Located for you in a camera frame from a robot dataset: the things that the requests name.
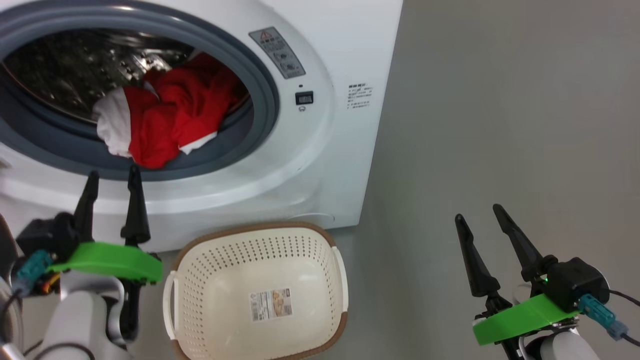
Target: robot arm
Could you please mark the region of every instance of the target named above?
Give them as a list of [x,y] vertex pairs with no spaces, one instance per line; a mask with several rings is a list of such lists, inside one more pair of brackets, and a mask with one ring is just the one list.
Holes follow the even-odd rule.
[[[93,240],[98,182],[92,172],[73,215],[34,220],[17,238],[25,256],[14,266],[14,294],[41,295],[39,284],[51,278],[51,270],[60,271],[61,302],[35,359],[132,359],[126,345],[138,332],[140,289],[162,278],[157,256],[138,248],[150,239],[140,170],[133,165],[129,172],[129,212],[120,232],[125,246]],[[3,352],[7,359],[24,359],[10,341]]]
[[[456,215],[471,294],[486,297],[486,311],[473,323],[480,345],[500,343],[509,360],[598,360],[576,330],[580,313],[600,323],[615,340],[633,342],[626,335],[627,327],[604,306],[609,301],[609,285],[596,268],[579,258],[561,263],[553,255],[543,257],[501,205],[494,205],[493,212],[511,240],[522,266],[520,274],[531,284],[531,293],[528,300],[515,305],[498,294],[498,280],[489,274],[478,254],[464,217]],[[524,346],[526,337],[543,330],[551,330],[553,335]]]

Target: label on basket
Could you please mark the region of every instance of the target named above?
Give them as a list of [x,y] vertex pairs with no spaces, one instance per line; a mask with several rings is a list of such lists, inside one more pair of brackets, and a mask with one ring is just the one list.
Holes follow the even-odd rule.
[[254,322],[293,315],[291,290],[278,289],[249,294],[251,316]]

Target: blue connector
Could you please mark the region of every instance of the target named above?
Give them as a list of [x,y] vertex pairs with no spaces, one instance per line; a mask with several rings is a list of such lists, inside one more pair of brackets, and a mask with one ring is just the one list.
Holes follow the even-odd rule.
[[16,278],[12,281],[12,291],[20,291],[20,297],[25,297],[31,293],[36,281],[43,276],[49,266],[53,264],[53,259],[48,252],[38,250],[22,265],[16,273]]
[[580,298],[578,309],[604,327],[609,336],[616,341],[622,339],[622,335],[629,331],[629,328],[624,323],[616,320],[616,314],[590,294],[583,295]]

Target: white cloth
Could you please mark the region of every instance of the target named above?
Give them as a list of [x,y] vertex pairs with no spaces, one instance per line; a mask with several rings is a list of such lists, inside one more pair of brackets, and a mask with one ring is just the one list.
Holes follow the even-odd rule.
[[188,143],[187,145],[181,147],[180,151],[188,155],[191,151],[201,148],[204,144],[209,142],[209,140],[215,138],[217,135],[218,135],[218,132],[216,131],[215,133],[211,133],[203,138],[199,138],[198,140],[192,143]]
[[98,137],[115,156],[130,158],[131,113],[123,88],[116,88],[93,105],[93,116],[97,118]]

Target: red cloth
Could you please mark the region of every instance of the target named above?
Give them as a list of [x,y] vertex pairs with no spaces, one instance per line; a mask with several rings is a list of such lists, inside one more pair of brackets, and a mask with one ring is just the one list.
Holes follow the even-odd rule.
[[218,60],[202,53],[167,73],[150,71],[144,88],[124,88],[131,113],[133,160],[145,168],[162,168],[180,148],[215,135],[227,110],[239,100],[240,80]]

